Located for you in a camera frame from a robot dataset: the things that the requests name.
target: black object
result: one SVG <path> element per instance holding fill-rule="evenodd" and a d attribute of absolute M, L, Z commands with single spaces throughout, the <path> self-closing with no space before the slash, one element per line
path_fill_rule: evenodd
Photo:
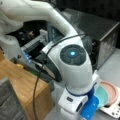
<path fill-rule="evenodd" d="M 82 65 L 86 60 L 85 50 L 78 45 L 69 45 L 61 50 L 60 58 L 69 65 Z"/>
<path fill-rule="evenodd" d="M 73 102 L 73 99 L 70 98 L 70 97 L 67 97 L 67 100 L 68 100 L 69 102 Z"/>

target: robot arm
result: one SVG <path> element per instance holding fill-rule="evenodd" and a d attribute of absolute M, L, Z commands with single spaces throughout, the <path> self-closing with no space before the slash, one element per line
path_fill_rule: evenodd
<path fill-rule="evenodd" d="M 9 4 L 8 0 L 0 0 L 0 9 L 5 16 L 7 16 L 6 18 L 9 21 L 12 20 L 22 23 L 31 20 L 45 20 L 52 23 L 65 37 L 78 34 L 73 26 L 61 15 L 61 13 L 47 2 L 31 0 L 12 0 L 11 2 L 12 3 Z M 9 26 L 10 24 L 6 18 L 4 18 L 4 22 Z M 52 44 L 49 43 L 42 51 L 47 53 L 51 45 Z M 76 58 L 74 58 L 74 56 L 73 58 L 70 58 L 71 56 L 68 55 L 70 53 L 67 53 L 67 50 L 65 53 L 61 53 L 61 51 L 64 51 L 63 49 L 65 48 L 68 49 L 69 52 L 73 52 L 73 54 L 76 51 Z M 63 41 L 54 47 L 48 56 L 58 69 L 62 79 L 66 81 L 67 89 L 71 93 L 81 95 L 88 92 L 92 88 L 91 63 L 87 52 L 83 48 L 80 37 L 71 38 L 69 41 Z M 71 61 L 72 64 L 68 64 L 64 59 Z"/>
<path fill-rule="evenodd" d="M 32 20 L 45 20 L 52 23 L 64 36 L 68 38 L 70 36 L 78 35 L 73 26 L 61 15 L 59 10 L 53 8 L 47 2 L 39 2 L 39 1 L 31 1 L 31 0 L 0 0 L 0 10 L 2 14 L 4 14 L 2 19 L 4 21 L 4 30 L 0 31 L 0 44 L 10 51 L 11 56 L 22 54 L 19 44 L 15 42 L 12 43 L 12 48 L 9 47 L 11 45 L 7 43 L 4 35 L 7 33 L 14 31 L 12 27 L 5 27 L 6 23 L 8 26 L 14 26 L 13 23 L 19 23 L 18 29 L 23 22 L 32 21 Z M 45 46 L 42 50 L 44 54 L 47 54 L 49 49 L 52 47 L 53 43 L 50 42 L 47 46 Z M 66 89 L 64 91 L 63 96 L 60 99 L 60 106 L 69 113 L 74 114 L 79 111 L 79 105 L 82 106 L 86 103 L 88 98 L 86 97 L 87 93 L 93 88 L 94 81 L 92 79 L 92 67 L 89 56 L 86 50 L 83 47 L 82 41 L 80 37 L 71 37 L 69 40 L 63 41 L 56 45 L 48 54 L 49 63 L 46 65 L 46 70 L 49 74 L 53 74 L 53 69 L 55 68 L 55 72 L 58 71 L 59 76 L 66 83 Z M 69 103 L 70 99 L 66 99 L 65 97 L 71 99 L 73 98 L 75 103 L 75 107 L 70 109 L 70 107 L 64 107 L 63 101 L 66 100 L 66 104 Z"/>

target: wire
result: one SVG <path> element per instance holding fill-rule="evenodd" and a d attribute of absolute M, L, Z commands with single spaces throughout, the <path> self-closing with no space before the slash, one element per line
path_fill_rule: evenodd
<path fill-rule="evenodd" d="M 34 112 L 35 120 L 38 120 L 38 116 L 37 116 L 37 112 L 36 112 L 36 103 L 35 103 L 35 96 L 36 96 L 36 95 L 35 95 L 35 93 L 36 93 L 37 84 L 38 84 L 39 78 L 40 78 L 40 76 L 41 76 L 43 67 L 44 67 L 44 65 L 45 65 L 45 63 L 46 63 L 48 54 L 49 54 L 50 51 L 51 51 L 56 45 L 58 45 L 59 43 L 65 41 L 65 40 L 68 40 L 68 39 L 70 39 L 70 38 L 74 38 L 74 37 L 78 37 L 78 36 L 82 36 L 82 35 L 87 35 L 87 34 L 78 34 L 78 35 L 70 36 L 70 37 L 64 38 L 64 39 L 62 39 L 62 40 L 59 40 L 58 42 L 56 42 L 56 43 L 48 50 L 48 52 L 47 52 L 47 54 L 46 54 L 46 56 L 45 56 L 45 58 L 44 58 L 44 63 L 42 64 L 42 67 L 41 67 L 41 69 L 40 69 L 40 71 L 39 71 L 40 73 L 39 73 L 39 75 L 38 75 L 38 77 L 37 77 L 37 79 L 36 79 L 35 87 L 34 87 L 34 91 L 33 91 L 33 112 Z"/>
<path fill-rule="evenodd" d="M 54 45 L 48 50 L 48 52 L 47 52 L 46 55 L 48 55 L 49 52 L 50 52 L 50 51 L 51 51 L 56 45 L 58 45 L 59 43 L 65 41 L 65 40 L 68 40 L 68 39 L 74 38 L 74 37 L 82 36 L 82 35 L 88 35 L 88 34 L 78 34 L 78 35 L 74 35 L 74 36 L 70 36 L 70 37 L 64 38 L 64 39 L 62 39 L 62 40 L 58 40 L 58 42 L 56 42 L 56 43 L 55 43 L 55 44 L 54 44 Z"/>
<path fill-rule="evenodd" d="M 37 116 L 37 112 L 36 112 L 36 102 L 35 102 L 36 95 L 35 95 L 35 93 L 36 93 L 37 84 L 38 84 L 39 78 L 41 76 L 43 67 L 44 67 L 44 64 L 42 64 L 42 67 L 41 67 L 40 73 L 36 79 L 35 87 L 34 87 L 34 91 L 33 91 L 33 113 L 34 113 L 35 120 L 38 120 L 38 116 Z"/>

